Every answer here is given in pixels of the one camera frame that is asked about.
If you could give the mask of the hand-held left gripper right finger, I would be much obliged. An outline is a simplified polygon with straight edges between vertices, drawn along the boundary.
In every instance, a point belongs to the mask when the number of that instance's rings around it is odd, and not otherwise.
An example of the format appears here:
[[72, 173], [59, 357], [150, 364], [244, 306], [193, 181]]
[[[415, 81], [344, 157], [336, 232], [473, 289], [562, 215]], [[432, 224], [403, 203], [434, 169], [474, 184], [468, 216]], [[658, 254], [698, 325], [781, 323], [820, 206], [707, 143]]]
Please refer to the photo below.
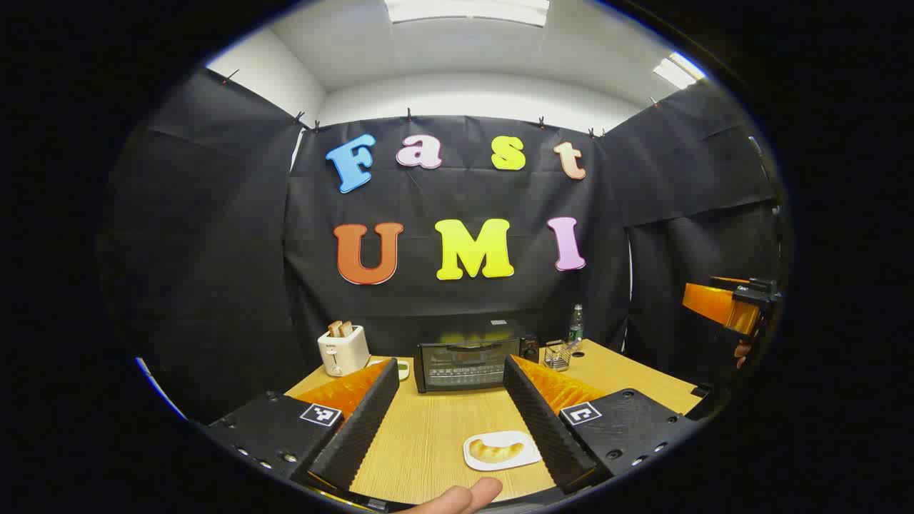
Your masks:
[[503, 386], [567, 494], [628, 474], [698, 429], [696, 420], [637, 388], [602, 393], [516, 356], [505, 359]]

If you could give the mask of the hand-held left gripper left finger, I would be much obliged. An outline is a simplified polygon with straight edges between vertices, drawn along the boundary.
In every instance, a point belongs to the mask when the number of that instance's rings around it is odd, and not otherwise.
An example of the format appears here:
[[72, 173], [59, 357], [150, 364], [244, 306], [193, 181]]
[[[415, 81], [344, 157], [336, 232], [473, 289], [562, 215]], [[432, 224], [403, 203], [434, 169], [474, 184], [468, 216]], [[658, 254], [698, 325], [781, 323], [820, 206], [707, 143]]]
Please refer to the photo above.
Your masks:
[[204, 433], [280, 478], [346, 491], [398, 388], [398, 361], [384, 359], [296, 397], [262, 393]]

